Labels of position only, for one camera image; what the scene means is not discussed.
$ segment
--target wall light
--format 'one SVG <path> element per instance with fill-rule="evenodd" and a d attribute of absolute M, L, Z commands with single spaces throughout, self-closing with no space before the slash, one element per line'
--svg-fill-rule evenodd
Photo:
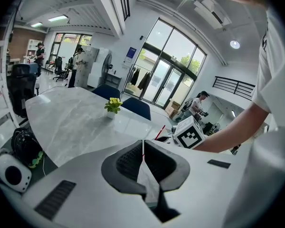
<path fill-rule="evenodd" d="M 67 16 L 65 16 L 65 15 L 58 16 L 58 17 L 49 19 L 49 21 L 52 22 L 52 21 L 61 20 L 61 19 L 67 19 Z"/>
<path fill-rule="evenodd" d="M 40 25 L 42 25 L 42 23 L 37 23 L 37 24 L 31 25 L 31 27 L 37 27 L 37 26 L 40 26 Z"/>
<path fill-rule="evenodd" d="M 234 48 L 234 49 L 239 49 L 239 48 L 240 48 L 240 44 L 239 44 L 239 42 L 236 41 L 236 40 L 230 41 L 230 45 L 231 45 L 231 47 Z"/>

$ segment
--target white table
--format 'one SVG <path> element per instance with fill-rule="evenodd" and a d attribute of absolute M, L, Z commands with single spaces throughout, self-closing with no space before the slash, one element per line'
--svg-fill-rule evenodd
<path fill-rule="evenodd" d="M 26 101 L 32 131 L 55 165 L 113 145 L 154 139 L 162 128 L 123 107 L 109 119 L 107 102 L 77 87 L 53 88 Z"/>

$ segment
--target person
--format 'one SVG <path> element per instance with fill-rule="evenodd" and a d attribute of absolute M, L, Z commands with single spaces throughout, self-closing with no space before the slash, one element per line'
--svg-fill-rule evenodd
<path fill-rule="evenodd" d="M 199 119 L 199 114 L 198 113 L 202 113 L 202 109 L 201 109 L 201 101 L 205 100 L 207 97 L 209 96 L 209 94 L 206 91 L 202 91 L 200 92 L 192 101 L 191 106 L 188 108 L 188 110 L 186 110 L 181 118 L 180 121 L 185 120 L 186 118 L 188 118 L 189 116 L 193 115 L 193 117 L 198 121 Z"/>
<path fill-rule="evenodd" d="M 285 109 L 285 102 L 284 105 L 278 104 L 277 109 L 279 100 L 277 95 L 272 95 L 273 91 L 279 92 L 283 99 L 285 98 L 285 87 L 280 87 L 281 83 L 278 83 L 282 79 L 285 83 L 285 28 L 276 11 L 266 0 L 233 1 L 262 6 L 267 13 L 267 30 L 261 40 L 257 83 L 252 93 L 252 103 L 225 129 L 207 138 L 195 150 L 222 152 L 243 143 L 254 135 L 271 111 L 274 118 L 271 120 L 270 129 L 276 127 L 277 119 L 279 125 L 285 126 L 285 117 L 280 115 L 283 114 L 280 108 Z"/>
<path fill-rule="evenodd" d="M 43 43 L 39 42 L 37 44 L 38 50 L 36 52 L 36 60 L 35 63 L 38 64 L 38 71 L 36 76 L 39 77 L 41 75 L 41 66 L 43 64 L 44 54 L 45 54 L 45 48 Z"/>
<path fill-rule="evenodd" d="M 79 56 L 82 52 L 85 52 L 85 51 L 80 47 L 77 49 L 77 52 L 73 56 L 72 75 L 71 75 L 70 82 L 68 84 L 68 88 L 74 88 L 76 72 L 80 68 L 80 66 L 83 64 L 83 61 L 80 59 L 80 56 Z"/>

